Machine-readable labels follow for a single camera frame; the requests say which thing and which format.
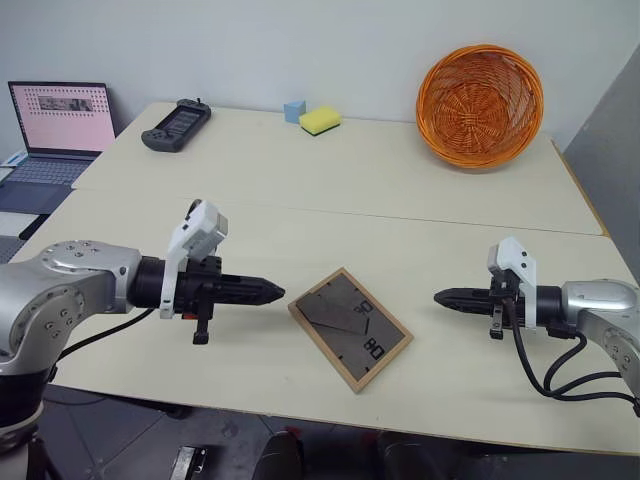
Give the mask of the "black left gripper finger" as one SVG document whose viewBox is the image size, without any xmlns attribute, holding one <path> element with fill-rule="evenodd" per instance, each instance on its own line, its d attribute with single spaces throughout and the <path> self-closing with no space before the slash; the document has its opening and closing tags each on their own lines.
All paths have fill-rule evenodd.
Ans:
<svg viewBox="0 0 640 480">
<path fill-rule="evenodd" d="M 223 274 L 222 282 L 227 288 L 284 292 L 282 287 L 262 277 Z"/>
<path fill-rule="evenodd" d="M 284 290 L 233 292 L 225 297 L 223 304 L 260 306 L 270 304 L 284 296 Z"/>
</svg>

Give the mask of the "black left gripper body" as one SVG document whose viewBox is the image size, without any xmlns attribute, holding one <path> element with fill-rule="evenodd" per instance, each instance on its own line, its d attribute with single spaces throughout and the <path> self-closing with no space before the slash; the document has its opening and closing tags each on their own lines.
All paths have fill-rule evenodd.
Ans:
<svg viewBox="0 0 640 480">
<path fill-rule="evenodd" d="M 186 271 L 178 274 L 174 312 L 182 319 L 196 320 L 194 345 L 209 342 L 209 322 L 213 318 L 214 297 L 219 292 L 222 259 L 207 256 L 204 260 L 188 260 Z"/>
</svg>

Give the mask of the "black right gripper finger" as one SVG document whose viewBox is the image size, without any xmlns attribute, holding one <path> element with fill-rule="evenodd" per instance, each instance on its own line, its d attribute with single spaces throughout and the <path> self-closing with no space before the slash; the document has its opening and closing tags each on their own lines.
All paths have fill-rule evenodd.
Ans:
<svg viewBox="0 0 640 480">
<path fill-rule="evenodd" d="M 479 288 L 448 288 L 434 294 L 436 302 L 488 302 L 489 290 Z"/>
<path fill-rule="evenodd" d="M 461 313 L 491 316 L 493 307 L 489 302 L 464 299 L 436 299 L 436 302 L 448 309 Z"/>
</svg>

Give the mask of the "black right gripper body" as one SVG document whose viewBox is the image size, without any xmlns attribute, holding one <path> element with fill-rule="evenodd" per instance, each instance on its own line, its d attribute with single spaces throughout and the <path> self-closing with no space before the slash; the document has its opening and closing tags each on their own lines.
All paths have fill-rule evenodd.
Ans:
<svg viewBox="0 0 640 480">
<path fill-rule="evenodd" d="M 491 274 L 489 336 L 494 340 L 502 340 L 505 329 L 512 330 L 514 326 L 524 325 L 522 313 L 518 313 L 521 281 L 512 270 L 494 270 Z"/>
</svg>

